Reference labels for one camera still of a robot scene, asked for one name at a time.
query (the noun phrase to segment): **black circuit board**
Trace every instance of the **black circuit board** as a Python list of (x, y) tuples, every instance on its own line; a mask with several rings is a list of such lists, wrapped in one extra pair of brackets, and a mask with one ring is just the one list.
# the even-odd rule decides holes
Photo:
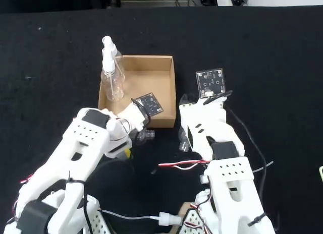
[(207, 98), (226, 91), (223, 69), (198, 71), (196, 80), (200, 98)]
[(142, 103), (149, 116), (154, 116), (164, 111), (153, 93), (140, 96), (139, 98), (136, 98), (136, 100)]

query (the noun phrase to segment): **open cardboard box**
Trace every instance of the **open cardboard box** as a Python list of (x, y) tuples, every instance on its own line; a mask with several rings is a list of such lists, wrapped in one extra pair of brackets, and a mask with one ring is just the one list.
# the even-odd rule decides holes
[(131, 103), (131, 98), (135, 99), (152, 92), (164, 111), (151, 118), (149, 127), (174, 127), (176, 92), (173, 57), (125, 55), (123, 65), (126, 76), (124, 97), (120, 101), (109, 101), (101, 83), (98, 108), (107, 108), (118, 114)]

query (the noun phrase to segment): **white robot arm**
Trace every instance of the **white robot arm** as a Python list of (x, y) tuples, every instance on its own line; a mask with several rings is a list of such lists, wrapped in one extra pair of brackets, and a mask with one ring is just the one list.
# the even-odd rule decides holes
[(254, 185), (248, 158), (244, 156), (244, 146), (226, 123), (225, 100), (220, 97), (204, 104), (206, 99), (199, 99), (197, 103), (179, 106), (185, 132), (182, 141), (187, 141), (192, 151), (210, 162), (204, 172), (210, 189), (199, 193), (192, 207), (207, 225), (206, 233), (274, 234)]
[[(85, 227), (83, 208), (78, 209), (86, 197), (84, 184), (103, 155), (114, 158), (132, 147), (128, 134), (134, 129), (141, 131), (147, 120), (141, 110), (134, 103), (118, 115), (107, 109), (81, 109), (48, 161), (19, 190), (15, 218), (7, 224), (5, 234), (78, 233)], [(75, 153), (82, 156), (73, 161)], [(67, 180), (65, 190), (37, 200), (43, 191), (62, 179)], [(98, 201), (88, 196), (90, 219), (98, 209)]]

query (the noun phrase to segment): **black fabric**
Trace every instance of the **black fabric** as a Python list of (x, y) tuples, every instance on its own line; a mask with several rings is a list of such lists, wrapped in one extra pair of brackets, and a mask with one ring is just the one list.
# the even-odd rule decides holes
[[(266, 156), (264, 209), (280, 233), (321, 228), (323, 165), (321, 103), (323, 7), (167, 8), (0, 16), (0, 226), (11, 217), (19, 180), (53, 152), (82, 107), (96, 107), (101, 39), (110, 35), (123, 54), (173, 55), (177, 103), (197, 94), (195, 71), (224, 68), (233, 90), (227, 105), (245, 122)], [(243, 128), (229, 115), (252, 168), (261, 161)], [(101, 208), (129, 216), (175, 214), (203, 190), (199, 175), (156, 169), (161, 162), (195, 159), (178, 151), (174, 129), (134, 149), (135, 173), (119, 163), (88, 183)], [(261, 173), (255, 174), (258, 183)], [(105, 215), (119, 233), (155, 233), (153, 220)]]

